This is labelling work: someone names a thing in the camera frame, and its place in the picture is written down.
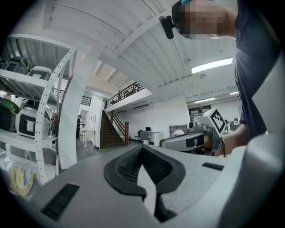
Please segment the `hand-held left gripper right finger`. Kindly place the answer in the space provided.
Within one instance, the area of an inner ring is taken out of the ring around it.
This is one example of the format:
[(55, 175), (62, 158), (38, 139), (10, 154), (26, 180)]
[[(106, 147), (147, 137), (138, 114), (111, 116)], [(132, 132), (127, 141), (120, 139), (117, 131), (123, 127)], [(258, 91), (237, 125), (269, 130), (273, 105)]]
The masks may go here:
[(195, 155), (143, 146), (142, 153), (146, 151), (166, 155), (185, 167), (186, 174), (180, 185), (173, 192), (161, 195), (164, 207), (176, 214), (168, 220), (169, 223), (220, 223), (225, 219), (223, 208), (232, 188), (230, 168), (218, 171), (203, 164), (208, 162), (225, 166), (231, 164), (230, 156)]

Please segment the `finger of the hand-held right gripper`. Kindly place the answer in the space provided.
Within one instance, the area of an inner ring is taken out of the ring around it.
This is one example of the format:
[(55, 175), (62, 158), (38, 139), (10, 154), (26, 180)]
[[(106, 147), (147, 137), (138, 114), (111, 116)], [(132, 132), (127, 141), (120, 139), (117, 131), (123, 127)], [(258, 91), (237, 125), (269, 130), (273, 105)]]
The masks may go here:
[(162, 139), (159, 146), (169, 150), (190, 153), (204, 146), (204, 133), (192, 132)]

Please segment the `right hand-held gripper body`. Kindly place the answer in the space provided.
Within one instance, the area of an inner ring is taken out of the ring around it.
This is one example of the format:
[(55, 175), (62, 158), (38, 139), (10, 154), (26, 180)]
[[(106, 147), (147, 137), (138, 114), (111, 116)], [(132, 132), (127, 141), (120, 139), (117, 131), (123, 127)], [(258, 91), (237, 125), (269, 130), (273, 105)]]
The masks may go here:
[[(226, 122), (224, 121), (217, 108), (214, 107), (203, 113), (195, 121), (190, 122), (188, 132), (203, 132), (204, 135), (211, 135), (213, 141), (218, 142), (220, 147), (224, 147), (222, 135), (225, 128)], [(213, 155), (215, 151), (216, 149), (213, 149), (211, 152), (206, 151), (204, 146), (196, 149), (197, 153), (204, 155)]]

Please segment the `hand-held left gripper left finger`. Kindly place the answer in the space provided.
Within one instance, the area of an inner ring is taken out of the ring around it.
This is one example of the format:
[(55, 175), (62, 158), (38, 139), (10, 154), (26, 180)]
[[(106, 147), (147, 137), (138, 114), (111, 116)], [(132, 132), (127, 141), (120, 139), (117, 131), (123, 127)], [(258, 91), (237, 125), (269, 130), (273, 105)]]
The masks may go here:
[[(122, 147), (81, 160), (42, 186), (32, 197), (33, 213), (56, 228), (157, 228), (159, 222), (138, 196), (122, 195), (105, 180), (104, 167), (136, 146)], [(78, 190), (55, 221), (42, 211), (67, 184)]]

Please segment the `grey open cabinet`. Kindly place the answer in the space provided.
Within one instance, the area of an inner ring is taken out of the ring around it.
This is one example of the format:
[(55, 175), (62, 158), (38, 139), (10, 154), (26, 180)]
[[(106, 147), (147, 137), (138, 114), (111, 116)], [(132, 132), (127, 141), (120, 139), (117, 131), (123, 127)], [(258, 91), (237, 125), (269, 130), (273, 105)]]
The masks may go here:
[(188, 129), (186, 124), (169, 126), (170, 137), (172, 137), (174, 134), (185, 134), (187, 131)]

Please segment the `long ceiling light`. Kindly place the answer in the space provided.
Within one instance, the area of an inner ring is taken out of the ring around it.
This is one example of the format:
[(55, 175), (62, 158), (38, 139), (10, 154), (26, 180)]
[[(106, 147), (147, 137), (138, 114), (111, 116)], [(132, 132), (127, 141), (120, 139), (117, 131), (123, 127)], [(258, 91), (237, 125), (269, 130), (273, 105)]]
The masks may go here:
[(215, 100), (215, 97), (207, 98), (207, 99), (203, 99), (203, 100), (198, 100), (198, 101), (195, 101), (194, 103), (198, 104), (198, 103), (209, 102), (209, 101), (213, 101), (213, 100)]
[(202, 72), (202, 71), (209, 70), (209, 69), (213, 69), (216, 67), (230, 65), (230, 64), (232, 64), (232, 61), (233, 61), (233, 58), (227, 58), (227, 59), (223, 59), (223, 60), (214, 61), (214, 62), (210, 62), (207, 64), (195, 66), (195, 67), (191, 68), (191, 72), (192, 72), (192, 74), (195, 74), (195, 73)]

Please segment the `grey office chair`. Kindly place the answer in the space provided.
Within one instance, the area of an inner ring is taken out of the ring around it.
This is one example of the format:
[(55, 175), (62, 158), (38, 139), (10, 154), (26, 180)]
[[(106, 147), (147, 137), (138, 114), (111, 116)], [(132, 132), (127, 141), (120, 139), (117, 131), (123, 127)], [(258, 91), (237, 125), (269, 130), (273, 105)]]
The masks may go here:
[(143, 130), (139, 130), (138, 131), (138, 137), (139, 139), (141, 139), (142, 144), (150, 144), (150, 135), (149, 132), (147, 131), (143, 131)]

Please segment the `small white table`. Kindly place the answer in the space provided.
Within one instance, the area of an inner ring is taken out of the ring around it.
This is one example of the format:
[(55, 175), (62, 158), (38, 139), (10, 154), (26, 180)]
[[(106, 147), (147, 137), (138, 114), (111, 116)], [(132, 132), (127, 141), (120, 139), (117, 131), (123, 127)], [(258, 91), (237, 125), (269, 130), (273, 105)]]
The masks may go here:
[(91, 129), (91, 130), (80, 130), (79, 131), (79, 140), (83, 142), (84, 147), (87, 146), (87, 142), (91, 142), (92, 146), (95, 147), (95, 130)]

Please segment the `brown wooden staircase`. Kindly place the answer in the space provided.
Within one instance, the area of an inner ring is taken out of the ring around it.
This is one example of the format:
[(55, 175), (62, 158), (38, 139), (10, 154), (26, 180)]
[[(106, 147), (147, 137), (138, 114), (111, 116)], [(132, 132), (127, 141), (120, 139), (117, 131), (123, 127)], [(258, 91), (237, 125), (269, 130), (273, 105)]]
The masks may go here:
[(129, 123), (124, 124), (113, 111), (102, 111), (100, 128), (100, 149), (108, 149), (129, 145)]

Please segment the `person's navy shirt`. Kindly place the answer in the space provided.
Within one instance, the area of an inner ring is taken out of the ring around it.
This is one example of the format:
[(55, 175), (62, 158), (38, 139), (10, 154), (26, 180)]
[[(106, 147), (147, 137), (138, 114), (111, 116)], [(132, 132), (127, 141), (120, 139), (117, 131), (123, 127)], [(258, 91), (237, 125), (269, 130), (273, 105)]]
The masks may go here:
[(266, 127), (252, 97), (275, 65), (281, 46), (273, 28), (250, 0), (237, 0), (235, 22), (235, 78), (242, 104), (240, 124), (246, 125), (250, 139)]

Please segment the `black mezzanine railing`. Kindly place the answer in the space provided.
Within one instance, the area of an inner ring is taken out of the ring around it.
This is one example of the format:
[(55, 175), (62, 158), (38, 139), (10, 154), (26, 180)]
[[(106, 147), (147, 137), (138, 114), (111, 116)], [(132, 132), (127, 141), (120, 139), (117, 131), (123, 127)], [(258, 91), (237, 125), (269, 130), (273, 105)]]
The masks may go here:
[(124, 88), (123, 90), (120, 90), (116, 95), (111, 97), (109, 100), (105, 102), (105, 109), (109, 108), (110, 106), (116, 104), (117, 102), (145, 89), (142, 85), (140, 85), (137, 82), (134, 82), (133, 84), (129, 85), (128, 87)]

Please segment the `white pillar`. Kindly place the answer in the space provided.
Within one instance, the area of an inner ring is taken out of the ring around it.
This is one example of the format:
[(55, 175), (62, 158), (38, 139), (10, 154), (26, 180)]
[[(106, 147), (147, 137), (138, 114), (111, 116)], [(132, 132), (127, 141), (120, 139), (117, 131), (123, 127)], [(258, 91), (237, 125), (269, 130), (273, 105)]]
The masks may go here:
[(92, 71), (92, 61), (97, 60), (97, 48), (91, 48), (78, 68), (73, 71), (62, 99), (58, 133), (58, 153), (61, 169), (68, 169), (77, 162), (76, 126), (77, 116), (86, 83)]

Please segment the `white and black appliance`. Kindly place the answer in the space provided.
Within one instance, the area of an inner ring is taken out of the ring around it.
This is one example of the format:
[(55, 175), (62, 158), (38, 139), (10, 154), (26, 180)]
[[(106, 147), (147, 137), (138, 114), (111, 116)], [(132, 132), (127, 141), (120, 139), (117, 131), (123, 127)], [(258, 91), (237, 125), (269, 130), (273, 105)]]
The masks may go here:
[[(37, 117), (37, 106), (26, 104), (16, 115), (15, 129), (18, 135), (35, 138), (35, 125)], [(50, 118), (47, 112), (44, 114), (43, 139), (50, 135)]]
[(47, 67), (34, 66), (28, 73), (28, 76), (48, 81), (52, 75), (52, 70)]

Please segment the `white metal shelf rack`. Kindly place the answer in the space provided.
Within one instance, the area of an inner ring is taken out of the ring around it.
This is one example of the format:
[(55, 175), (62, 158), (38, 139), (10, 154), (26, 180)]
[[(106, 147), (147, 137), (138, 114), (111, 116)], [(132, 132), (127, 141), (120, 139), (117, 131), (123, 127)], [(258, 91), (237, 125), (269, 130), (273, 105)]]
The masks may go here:
[(55, 96), (52, 88), (57, 79), (59, 79), (58, 86), (60, 86), (62, 76), (67, 65), (69, 65), (72, 70), (74, 69), (77, 51), (82, 44), (82, 42), (76, 43), (67, 52), (55, 67), (55, 70), (49, 80), (34, 78), (28, 75), (0, 69), (0, 89), (2, 91), (4, 91), (4, 87), (2, 85), (5, 85), (5, 88), (7, 88), (6, 91), (10, 94), (39, 102), (39, 106), (36, 111), (35, 126), (32, 128), (34, 129), (34, 138), (0, 129), (0, 142), (35, 153), (38, 169), (37, 176), (41, 184), (46, 184), (49, 181), (49, 176), (45, 168), (43, 148), (47, 147), (51, 142), (57, 139), (57, 136), (55, 135), (48, 135), (45, 138), (43, 137), (46, 108), (47, 105), (50, 104), (56, 105), (57, 109), (59, 109), (60, 92), (58, 91), (58, 95)]

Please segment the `dark green appliance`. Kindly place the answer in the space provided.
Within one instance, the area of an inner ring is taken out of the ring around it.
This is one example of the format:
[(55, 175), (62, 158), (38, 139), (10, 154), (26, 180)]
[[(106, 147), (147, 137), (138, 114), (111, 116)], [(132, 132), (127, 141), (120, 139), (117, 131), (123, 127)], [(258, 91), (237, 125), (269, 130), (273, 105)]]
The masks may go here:
[(13, 57), (6, 61), (4, 70), (27, 75), (30, 72), (30, 65), (25, 57)]
[(20, 112), (16, 103), (9, 99), (0, 99), (0, 129), (16, 132), (16, 115)]

